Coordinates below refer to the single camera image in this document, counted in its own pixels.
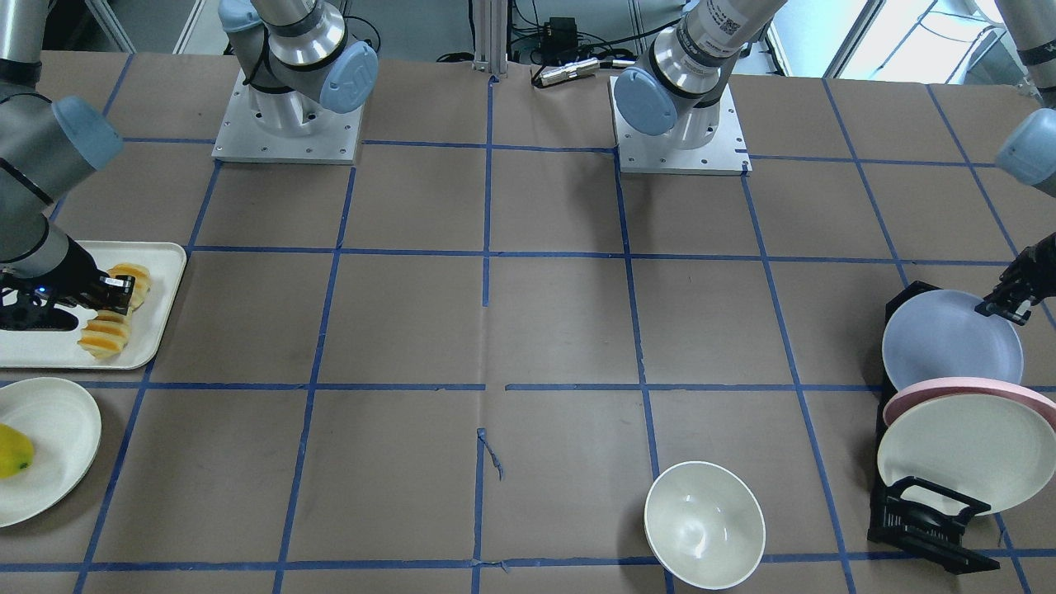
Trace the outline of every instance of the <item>white tray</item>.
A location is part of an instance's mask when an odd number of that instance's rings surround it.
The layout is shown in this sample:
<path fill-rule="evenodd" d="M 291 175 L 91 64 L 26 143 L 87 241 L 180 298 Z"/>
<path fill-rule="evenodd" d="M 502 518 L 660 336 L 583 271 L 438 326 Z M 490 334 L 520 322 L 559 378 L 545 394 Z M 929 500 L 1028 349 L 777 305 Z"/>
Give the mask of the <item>white tray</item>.
<path fill-rule="evenodd" d="M 33 464 L 0 480 L 0 527 L 55 505 L 95 460 L 102 433 L 99 407 L 68 379 L 34 377 L 0 388 L 0 423 L 33 442 Z"/>
<path fill-rule="evenodd" d="M 61 308 L 77 316 L 78 330 L 73 332 L 14 332 L 0 330 L 0 368 L 34 369 L 136 369 L 157 353 L 165 323 L 176 298 L 180 279 L 187 265 L 187 254 L 175 243 L 129 241 L 78 242 L 106 271 L 120 262 L 132 262 L 150 271 L 152 285 L 143 305 L 129 322 L 132 336 L 119 354 L 96 359 L 77 346 L 80 329 L 95 312 L 84 308 Z"/>

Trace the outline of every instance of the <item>pink plate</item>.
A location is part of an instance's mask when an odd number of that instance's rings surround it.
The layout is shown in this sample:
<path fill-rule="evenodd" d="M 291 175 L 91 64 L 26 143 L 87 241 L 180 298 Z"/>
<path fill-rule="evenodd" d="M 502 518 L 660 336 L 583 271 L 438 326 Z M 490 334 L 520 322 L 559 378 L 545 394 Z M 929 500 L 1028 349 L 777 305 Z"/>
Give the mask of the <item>pink plate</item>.
<path fill-rule="evenodd" d="M 940 377 L 918 382 L 894 394 L 884 407 L 888 426 L 910 408 L 930 400 L 956 394 L 991 394 L 1015 401 L 1037 412 L 1056 430 L 1056 404 L 1034 390 L 984 377 Z"/>

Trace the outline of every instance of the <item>metal connector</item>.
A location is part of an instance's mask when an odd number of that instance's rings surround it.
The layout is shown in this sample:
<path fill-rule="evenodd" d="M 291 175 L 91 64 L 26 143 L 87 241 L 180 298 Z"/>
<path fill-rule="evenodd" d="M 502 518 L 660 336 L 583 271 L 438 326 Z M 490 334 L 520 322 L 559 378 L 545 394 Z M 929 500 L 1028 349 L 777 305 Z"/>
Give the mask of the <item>metal connector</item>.
<path fill-rule="evenodd" d="M 561 68 L 544 72 L 535 81 L 535 86 L 543 89 L 553 87 L 560 82 L 589 76 L 600 68 L 601 61 L 598 58 L 587 58 L 578 62 L 571 62 Z"/>

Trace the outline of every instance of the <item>white plate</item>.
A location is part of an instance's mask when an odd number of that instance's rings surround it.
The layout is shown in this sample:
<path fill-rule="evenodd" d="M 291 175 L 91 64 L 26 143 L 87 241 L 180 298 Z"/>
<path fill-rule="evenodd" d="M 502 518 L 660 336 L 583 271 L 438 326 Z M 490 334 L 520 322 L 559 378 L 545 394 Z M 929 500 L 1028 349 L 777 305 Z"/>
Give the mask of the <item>white plate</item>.
<path fill-rule="evenodd" d="M 884 369 L 895 390 L 939 377 L 987 377 L 1019 384 L 1023 348 L 1012 322 L 977 314 L 982 297 L 951 290 L 922 293 L 895 310 L 884 329 Z"/>
<path fill-rule="evenodd" d="M 1002 512 L 1041 490 L 1056 471 L 1056 431 L 1040 414 L 992 394 L 921 403 L 899 416 L 876 452 L 884 484 L 919 477 Z M 903 499 L 947 516 L 964 504 L 920 487 Z"/>
<path fill-rule="evenodd" d="M 33 464 L 0 479 L 0 526 L 27 520 L 58 503 L 88 472 L 99 448 L 102 421 L 83 388 L 58 377 L 35 377 L 0 388 L 0 423 L 33 442 Z"/>
<path fill-rule="evenodd" d="M 165 323 L 176 299 L 176 289 L 187 265 L 187 253 L 175 243 L 128 241 L 79 242 L 95 258 L 101 271 L 120 262 L 132 262 L 150 271 L 152 285 L 147 300 L 132 314 L 132 336 L 119 354 L 96 359 L 77 346 L 80 329 L 95 317 L 84 308 L 61 308 L 79 320 L 73 332 L 13 332 L 0 330 L 0 368 L 37 369 L 135 369 L 157 353 Z"/>

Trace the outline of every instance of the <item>grid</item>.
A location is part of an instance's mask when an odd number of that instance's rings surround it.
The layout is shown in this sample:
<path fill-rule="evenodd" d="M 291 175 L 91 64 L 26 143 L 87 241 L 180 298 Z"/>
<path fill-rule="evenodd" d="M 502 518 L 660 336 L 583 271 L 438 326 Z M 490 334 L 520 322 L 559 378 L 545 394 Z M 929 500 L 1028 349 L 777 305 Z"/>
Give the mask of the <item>grid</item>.
<path fill-rule="evenodd" d="M 136 60 L 143 60 L 143 57 L 129 56 L 117 76 L 116 82 L 107 99 L 106 106 L 103 108 L 103 113 L 107 114 L 111 111 L 114 106 L 115 99 L 118 97 L 124 81 L 129 73 L 130 67 Z M 479 83 L 484 82 L 484 78 L 478 78 Z M 210 202 L 213 198 L 213 193 L 218 186 L 218 180 L 222 171 L 225 169 L 224 164 L 219 162 L 213 164 L 211 174 L 209 177 L 208 185 L 205 194 L 201 201 L 201 206 L 197 210 L 196 218 L 194 220 L 193 228 L 190 233 L 189 240 L 185 243 L 185 247 L 190 256 L 191 261 L 194 261 L 195 254 L 204 253 L 233 253 L 233 254 L 306 254 L 306 255 L 318 255 L 321 257 L 329 256 L 328 274 L 326 276 L 325 285 L 325 298 L 322 304 L 321 317 L 319 318 L 319 332 L 317 341 L 314 348 L 314 355 L 312 357 L 310 364 L 310 377 L 306 383 L 254 383 L 254 382 L 173 382 L 173 380 L 154 380 L 152 379 L 152 374 L 154 373 L 155 361 L 151 361 L 143 373 L 142 378 L 137 380 L 124 380 L 124 379 L 99 379 L 94 376 L 84 380 L 81 379 L 80 384 L 89 389 L 131 389 L 135 391 L 135 398 L 132 405 L 128 423 L 124 431 L 124 435 L 120 440 L 119 448 L 116 452 L 114 467 L 110 474 L 109 482 L 107 484 L 106 490 L 101 497 L 101 504 L 97 518 L 94 523 L 94 527 L 91 532 L 91 537 L 88 542 L 87 550 L 84 552 L 83 559 L 80 562 L 4 562 L 0 563 L 0 581 L 2 581 L 3 576 L 14 576 L 17 574 L 35 574 L 35 573 L 63 573 L 63 574 L 76 574 L 76 581 L 73 587 L 75 593 L 83 592 L 86 584 L 88 583 L 89 577 L 95 574 L 103 573 L 121 573 L 121 572 L 172 572 L 172 571 L 192 571 L 192 572 L 263 572 L 271 576 L 270 587 L 271 591 L 279 593 L 284 591 L 284 582 L 291 574 L 297 572 L 307 572 L 314 570 L 459 570 L 461 572 L 467 572 L 469 574 L 468 589 L 473 594 L 482 591 L 482 576 L 486 572 L 491 571 L 512 571 L 515 568 L 592 568 L 592 567 L 645 567 L 654 568 L 659 574 L 658 562 L 655 558 L 647 555 L 631 555 L 631 556 L 615 556 L 615 557 L 591 557 L 591 556 L 581 556 L 581 557 L 510 557 L 503 559 L 493 559 L 484 555 L 484 539 L 485 539 L 485 493 L 487 486 L 487 477 L 492 469 L 488 468 L 491 464 L 495 466 L 496 472 L 502 472 L 501 460 L 504 457 L 503 448 L 498 445 L 492 447 L 489 442 L 487 427 L 482 426 L 476 428 L 475 434 L 467 434 L 466 440 L 473 440 L 472 443 L 475 447 L 475 465 L 473 468 L 473 514 L 472 514 L 472 526 L 473 526 L 473 542 L 472 542 L 472 555 L 470 558 L 423 558 L 418 560 L 402 560 L 402 559 L 341 559 L 341 560 L 302 560 L 302 559 L 291 559 L 289 556 L 290 543 L 293 538 L 293 533 L 295 531 L 295 522 L 297 518 L 297 509 L 299 505 L 299 500 L 301 498 L 301 484 L 302 478 L 305 469 L 305 460 L 308 456 L 309 449 L 309 438 L 313 435 L 313 426 L 315 417 L 315 409 L 317 402 L 317 394 L 320 392 L 334 392 L 334 391 L 372 391 L 372 392 L 434 392 L 442 390 L 446 392 L 486 392 L 491 384 L 486 380 L 484 382 L 472 382 L 472 383 L 340 383 L 340 382 L 324 382 L 321 380 L 321 369 L 323 367 L 324 352 L 326 348 L 327 334 L 331 326 L 332 317 L 332 307 L 335 299 L 335 291 L 337 290 L 339 282 L 339 274 L 341 272 L 342 257 L 344 256 L 378 256 L 378 257 L 399 257 L 399 256 L 419 256 L 419 257 L 437 257 L 437 258 L 456 258 L 456 259 L 479 259 L 482 263 L 480 268 L 480 279 L 482 279 L 482 295 L 480 295 L 480 305 L 484 308 L 489 308 L 492 304 L 492 264 L 495 260 L 532 260 L 532 259 L 543 259 L 543 260 L 612 260 L 621 261 L 623 263 L 623 273 L 625 279 L 625 291 L 628 304 L 628 312 L 630 315 L 630 329 L 633 333 L 634 342 L 634 354 L 636 358 L 637 368 L 637 383 L 506 383 L 502 386 L 501 390 L 504 392 L 516 392 L 516 393 L 530 393 L 530 392 L 559 392 L 567 393 L 571 395 L 572 393 L 580 392 L 628 392 L 628 393 L 639 393 L 641 396 L 641 411 L 643 424 L 643 429 L 645 433 L 645 442 L 647 444 L 647 459 L 649 465 L 649 474 L 652 477 L 658 476 L 661 465 L 660 456 L 658 453 L 657 444 L 657 430 L 656 423 L 654 420 L 654 397 L 657 394 L 662 393 L 676 393 L 676 392 L 789 392 L 793 393 L 795 396 L 795 403 L 798 408 L 798 412 L 802 415 L 802 422 L 806 429 L 806 435 L 809 440 L 810 451 L 812 454 L 812 463 L 815 467 L 817 474 L 822 493 L 824 494 L 825 507 L 828 515 L 828 520 L 831 523 L 831 533 L 835 542 L 835 552 L 832 553 L 776 553 L 767 554 L 763 556 L 762 562 L 766 565 L 780 565 L 780 564 L 803 564 L 803 563 L 828 563 L 832 565 L 838 563 L 841 574 L 843 576 L 845 588 L 848 592 L 859 591 L 859 587 L 855 584 L 855 574 L 852 571 L 853 562 L 864 562 L 864 561 L 904 561 L 910 558 L 909 555 L 902 552 L 893 551 L 853 551 L 848 550 L 848 546 L 844 539 L 845 526 L 842 526 L 841 517 L 837 513 L 837 505 L 835 497 L 833 495 L 832 487 L 830 485 L 829 470 L 827 469 L 826 459 L 823 454 L 823 446 L 817 434 L 817 425 L 815 417 L 812 414 L 811 401 L 809 394 L 811 393 L 826 393 L 826 392 L 863 392 L 863 393 L 874 393 L 879 391 L 879 386 L 871 385 L 868 383 L 863 384 L 816 384 L 805 382 L 800 377 L 800 371 L 797 366 L 797 359 L 793 351 L 793 338 L 792 333 L 790 333 L 789 324 L 786 319 L 786 311 L 782 308 L 782 301 L 780 299 L 778 291 L 778 281 L 775 279 L 774 264 L 780 263 L 811 263 L 811 264 L 883 264 L 892 265 L 898 271 L 899 278 L 903 285 L 908 284 L 908 280 L 912 276 L 906 271 L 909 265 L 913 266 L 958 266 L 958 267 L 993 267 L 995 272 L 1000 271 L 1000 266 L 1007 263 L 1006 260 L 987 260 L 987 259 L 907 259 L 901 257 L 899 252 L 895 249 L 895 242 L 892 239 L 892 235 L 888 228 L 888 224 L 885 222 L 885 218 L 882 212 L 880 203 L 874 196 L 873 188 L 870 185 L 870 178 L 865 165 L 885 165 L 885 166 L 930 166 L 930 167 L 943 167 L 943 168 L 958 168 L 966 169 L 976 184 L 979 194 L 985 202 L 986 208 L 992 214 L 995 225 L 1000 229 L 1003 240 L 1007 243 L 1010 248 L 1010 258 L 1017 253 L 1015 243 L 1013 242 L 1012 236 L 1010 235 L 1001 216 L 998 212 L 992 197 L 987 192 L 983 185 L 982 180 L 978 171 L 980 169 L 993 168 L 992 163 L 977 163 L 973 162 L 964 146 L 958 138 L 954 126 L 950 124 L 941 101 L 936 96 L 935 91 L 927 87 L 927 94 L 930 98 L 934 108 L 940 115 L 945 129 L 947 130 L 950 138 L 956 145 L 957 151 L 962 156 L 962 161 L 906 161 L 906 160 L 887 160 L 887 159 L 862 159 L 855 151 L 854 143 L 848 127 L 844 122 L 844 114 L 841 112 L 837 106 L 837 100 L 834 97 L 832 90 L 827 81 L 822 81 L 822 86 L 825 91 L 825 95 L 828 99 L 829 107 L 832 109 L 833 116 L 838 123 L 838 128 L 846 143 L 847 150 L 850 157 L 828 157 L 828 156 L 816 156 L 816 155 L 787 155 L 787 154 L 756 154 L 751 153 L 752 159 L 756 160 L 757 167 L 765 166 L 767 161 L 793 161 L 793 162 L 824 162 L 824 163 L 844 163 L 853 164 L 856 174 L 859 175 L 862 187 L 864 188 L 866 196 L 869 201 L 869 206 L 875 216 L 876 224 L 880 227 L 881 234 L 883 236 L 884 242 L 889 250 L 889 258 L 861 258 L 861 257 L 816 257 L 816 256 L 780 256 L 771 255 L 768 252 L 767 242 L 763 236 L 763 229 L 760 225 L 759 214 L 756 208 L 756 202 L 753 199 L 752 191 L 752 177 L 741 175 L 739 178 L 739 185 L 741 192 L 743 194 L 744 204 L 747 206 L 748 212 L 750 215 L 751 226 L 755 236 L 755 242 L 758 247 L 758 256 L 747 255 L 747 254 L 657 254 L 657 253 L 636 253 L 633 249 L 630 231 L 628 225 L 628 214 L 626 206 L 626 197 L 624 196 L 624 183 L 623 177 L 619 171 L 619 160 L 616 159 L 617 151 L 614 148 L 605 147 L 547 147 L 547 146 L 530 146 L 530 145 L 514 145 L 514 144 L 498 144 L 495 142 L 494 136 L 494 123 L 495 123 L 495 112 L 494 112 L 494 91 L 497 86 L 499 86 L 497 79 L 490 79 L 487 81 L 487 116 L 485 120 L 486 125 L 486 140 L 483 143 L 445 143 L 445 142 L 434 142 L 434 141 L 391 141 L 391 140 L 367 140 L 364 141 L 364 148 L 372 146 L 389 146 L 389 147 L 429 147 L 435 149 L 470 149 L 470 150 L 483 150 L 485 152 L 485 182 L 484 182 L 484 237 L 483 249 L 471 250 L 471 249 L 403 249 L 403 248 L 365 248 L 365 247 L 345 247 L 343 245 L 342 238 L 346 237 L 346 230 L 350 223 L 350 214 L 352 212 L 353 203 L 355 200 L 355 185 L 356 185 L 356 173 L 357 170 L 353 169 L 348 175 L 344 201 L 340 210 L 340 222 L 337 233 L 337 244 L 334 247 L 297 247 L 297 246 L 238 246 L 238 245 L 221 245 L 221 244 L 202 244 L 200 236 L 202 234 L 203 225 L 209 214 Z M 201 137 L 130 137 L 127 138 L 129 143 L 145 143 L 145 144 L 201 144 L 207 145 L 211 144 L 209 138 Z M 532 153 L 596 153 L 606 155 L 611 159 L 612 163 L 612 175 L 614 184 L 616 190 L 616 202 L 617 209 L 619 214 L 619 230 L 620 230 L 620 241 L 622 243 L 622 250 L 620 252 L 538 252 L 538 250 L 494 250 L 492 249 L 492 208 L 493 208 L 493 156 L 498 151 L 520 151 L 520 152 L 532 152 Z M 59 204 L 52 214 L 52 218 L 56 219 L 60 216 L 62 209 L 62 204 Z M 649 382 L 646 374 L 645 365 L 645 352 L 643 347 L 643 336 L 642 336 L 642 322 L 640 319 L 640 303 L 639 296 L 642 291 L 641 276 L 637 277 L 638 282 L 636 282 L 636 266 L 643 262 L 648 261 L 700 261 L 700 262 L 753 262 L 761 265 L 765 278 L 766 287 L 769 292 L 769 300 L 773 308 L 773 314 L 776 319 L 777 329 L 779 331 L 779 337 L 781 341 L 781 351 L 786 359 L 788 367 L 789 376 L 791 378 L 790 383 L 766 383 L 766 384 L 732 384 L 732 383 L 714 383 L 714 384 L 703 384 L 703 383 L 652 383 Z M 1044 309 L 1044 313 L 1049 318 L 1049 322 L 1053 328 L 1056 328 L 1056 320 L 1054 320 L 1051 312 Z M 1040 318 L 1035 322 L 1035 326 L 1040 324 Z M 8 384 L 12 380 L 2 378 L 0 376 L 0 385 Z M 1056 392 L 1056 386 L 1033 386 L 1034 389 L 1042 392 Z M 122 467 L 125 465 L 126 457 L 129 452 L 129 448 L 133 439 L 134 430 L 136 427 L 136 422 L 139 416 L 140 409 L 144 405 L 144 401 L 148 395 L 149 391 L 154 390 L 182 390 L 182 391 L 265 391 L 265 392 L 304 392 L 305 400 L 303 406 L 303 421 L 299 430 L 299 441 L 297 448 L 296 462 L 294 464 L 293 481 L 288 491 L 288 503 L 285 506 L 285 516 L 282 527 L 281 544 L 279 547 L 279 555 L 274 561 L 224 561 L 224 562 L 212 562 L 212 561 L 195 561 L 195 560 L 185 560 L 185 561 L 135 561 L 135 562 L 114 562 L 114 561 L 98 561 L 95 559 L 96 551 L 100 542 L 100 537 L 107 524 L 108 514 L 111 508 L 111 503 L 113 501 L 115 490 L 118 487 L 119 479 L 121 477 Z M 1022 559 L 1041 559 L 1056 557 L 1056 549 L 1053 547 L 1034 547 L 1034 549 L 1019 549 L 1014 545 L 1012 531 L 1006 528 L 1004 519 L 1000 515 L 996 516 L 997 528 L 1001 534 L 1001 544 L 993 549 L 983 549 L 984 554 L 997 557 L 1000 559 L 1008 559 L 1012 561 L 1012 565 L 1015 570 L 1016 578 L 1019 586 L 1023 592 L 1032 592 L 1031 586 L 1027 580 L 1027 572 L 1024 571 Z M 666 592 L 676 592 L 680 589 L 680 586 L 676 586 L 675 580 L 666 572 L 663 573 L 663 583 Z M 659 583 L 655 584 L 655 588 L 659 590 Z"/>

